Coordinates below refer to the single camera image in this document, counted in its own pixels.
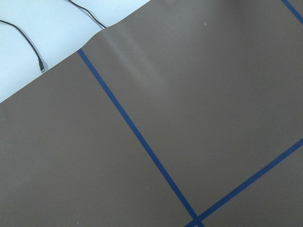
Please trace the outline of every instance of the white surface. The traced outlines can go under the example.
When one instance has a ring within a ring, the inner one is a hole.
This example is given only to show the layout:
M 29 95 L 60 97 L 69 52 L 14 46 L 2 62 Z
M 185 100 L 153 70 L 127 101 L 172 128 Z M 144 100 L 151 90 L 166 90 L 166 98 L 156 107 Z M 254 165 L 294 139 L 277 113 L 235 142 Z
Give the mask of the white surface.
M 74 0 L 111 26 L 149 0 Z M 0 19 L 32 40 L 45 69 L 80 49 L 101 28 L 67 0 L 0 0 Z M 0 102 L 41 75 L 38 59 L 23 36 L 0 23 Z

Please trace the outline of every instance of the blue tape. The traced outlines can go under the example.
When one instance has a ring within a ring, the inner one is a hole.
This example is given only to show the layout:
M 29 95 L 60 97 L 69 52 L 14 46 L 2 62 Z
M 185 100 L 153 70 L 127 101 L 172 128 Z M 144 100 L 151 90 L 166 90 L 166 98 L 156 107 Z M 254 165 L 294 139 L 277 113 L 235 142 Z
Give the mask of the blue tape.
M 204 220 L 209 215 L 211 215 L 212 213 L 214 213 L 221 206 L 223 206 L 225 203 L 227 203 L 229 200 L 231 200 L 233 197 L 235 197 L 241 191 L 243 191 L 244 189 L 246 189 L 248 186 L 250 186 L 256 180 L 258 180 L 260 177 L 262 177 L 264 174 L 266 174 L 269 170 L 271 170 L 276 165 L 278 165 L 280 162 L 282 162 L 284 159 L 286 159 L 288 156 L 290 156 L 291 154 L 293 154 L 301 146 L 303 146 L 303 139 L 300 139 L 298 142 L 296 142 L 289 149 L 287 149 L 286 151 L 284 151 L 277 158 L 275 158 L 273 161 L 271 161 L 270 163 L 268 163 L 265 167 L 263 167 L 258 172 L 256 172 L 248 180 L 246 180 L 245 182 L 243 182 L 242 184 L 240 184 L 238 187 L 236 187 L 234 190 L 232 190 L 230 193 L 228 193 L 222 199 L 220 199 L 217 203 L 215 203 L 213 206 L 211 206 L 206 211 L 204 211 L 201 215 L 199 215 L 200 220 Z M 193 226 L 195 226 L 195 223 L 192 221 L 189 224 L 187 224 L 185 227 L 193 227 Z
M 303 24 L 303 17 L 300 15 L 300 13 L 292 6 L 292 4 L 289 3 L 288 0 L 281 0 L 286 7 L 294 14 L 294 16 Z
M 195 225 L 198 225 L 199 227 L 204 227 L 198 215 L 195 213 L 194 209 L 190 206 L 190 204 L 188 203 L 188 201 L 186 200 L 180 189 L 177 187 L 177 185 L 175 184 L 169 173 L 166 171 L 160 160 L 157 158 L 156 154 L 153 152 L 149 144 L 146 142 L 143 135 L 139 132 L 139 130 L 137 129 L 133 121 L 130 119 L 126 111 L 123 109 L 119 101 L 116 99 L 112 91 L 109 89 L 105 81 L 101 78 L 101 76 L 99 75 L 95 67 L 92 65 L 86 54 L 83 52 L 82 49 L 78 50 L 78 54 L 83 59 L 83 61 L 85 62 L 91 73 L 94 75 L 94 77 L 97 79 L 98 83 L 104 89 L 107 96 L 115 105 L 115 107 L 117 108 L 121 116 L 124 118 L 128 126 L 131 128 L 131 130 L 133 131 L 139 142 L 142 144 L 148 155 L 151 157 L 154 164 L 157 166 L 157 168 L 159 169 L 159 171 L 161 172 L 167 183 L 170 185 L 176 196 L 179 198 L 179 200 L 181 201 L 187 212 L 193 218 Z

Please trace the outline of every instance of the black cable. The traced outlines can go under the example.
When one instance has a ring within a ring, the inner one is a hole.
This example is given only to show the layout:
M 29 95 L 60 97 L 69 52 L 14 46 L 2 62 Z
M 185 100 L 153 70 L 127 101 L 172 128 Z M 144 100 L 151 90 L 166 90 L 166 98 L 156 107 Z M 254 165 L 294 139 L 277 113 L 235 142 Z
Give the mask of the black cable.
M 25 35 L 25 34 L 24 34 L 16 25 L 13 25 L 13 24 L 11 24 L 11 23 L 9 23 L 9 22 L 6 22 L 6 21 L 4 21 L 4 20 L 0 20 L 0 22 L 13 26 L 15 29 L 17 29 L 17 30 L 23 35 L 23 37 L 27 40 L 27 42 L 28 42 L 29 45 L 33 48 L 33 50 L 35 51 L 35 53 L 36 53 L 36 55 L 37 55 L 37 57 L 38 57 L 39 67 L 40 67 L 41 72 L 44 72 L 43 62 L 42 62 L 42 60 L 41 60 L 41 58 L 40 58 L 40 56 L 39 56 L 37 50 L 36 50 L 35 47 L 32 45 L 32 43 L 30 42 L 30 40 L 26 37 L 26 35 Z
M 82 6 L 77 5 L 76 3 L 74 3 L 74 2 L 71 1 L 71 0 L 68 0 L 68 1 L 69 1 L 71 4 L 73 4 L 73 5 L 77 6 L 77 7 L 79 7 L 80 9 L 83 9 L 83 10 L 85 10 L 86 12 L 88 12 L 88 13 L 90 14 L 90 16 L 91 16 L 98 24 L 100 24 L 102 27 L 106 28 L 106 26 L 105 26 L 104 24 L 102 24 L 101 22 L 99 22 L 99 21 L 91 14 L 91 12 L 89 12 L 87 9 L 85 9 L 85 8 L 82 7 Z

